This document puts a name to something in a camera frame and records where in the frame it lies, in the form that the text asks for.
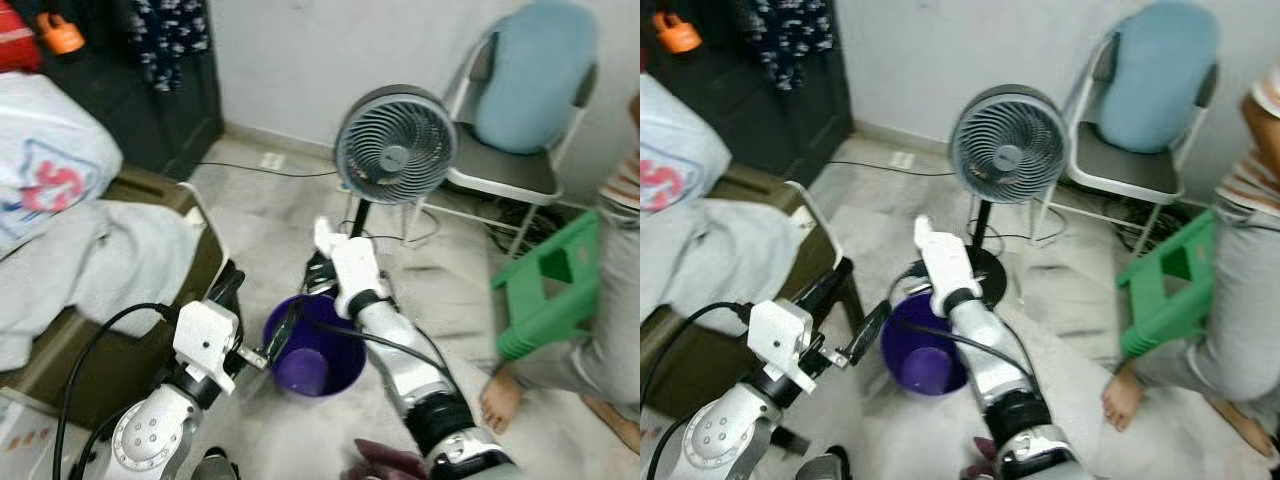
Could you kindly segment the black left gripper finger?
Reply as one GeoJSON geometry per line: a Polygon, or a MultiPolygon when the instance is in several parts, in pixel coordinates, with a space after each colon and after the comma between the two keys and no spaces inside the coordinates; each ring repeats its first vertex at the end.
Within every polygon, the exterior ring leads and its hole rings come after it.
{"type": "Polygon", "coordinates": [[[305,297],[289,297],[280,302],[269,316],[262,330],[262,356],[278,361],[296,328],[305,297]]]}
{"type": "Polygon", "coordinates": [[[795,305],[812,315],[813,323],[823,323],[836,305],[841,305],[847,320],[856,319],[856,285],[854,265],[841,257],[828,273],[804,287],[795,297],[795,305]]]}
{"type": "Polygon", "coordinates": [[[205,300],[229,310],[233,314],[241,312],[239,288],[243,285],[246,274],[234,260],[228,260],[220,270],[218,279],[212,283],[205,300]]]}
{"type": "Polygon", "coordinates": [[[858,365],[867,351],[878,340],[881,332],[893,308],[888,300],[882,300],[854,330],[854,338],[847,344],[845,355],[849,365],[858,365]]]}

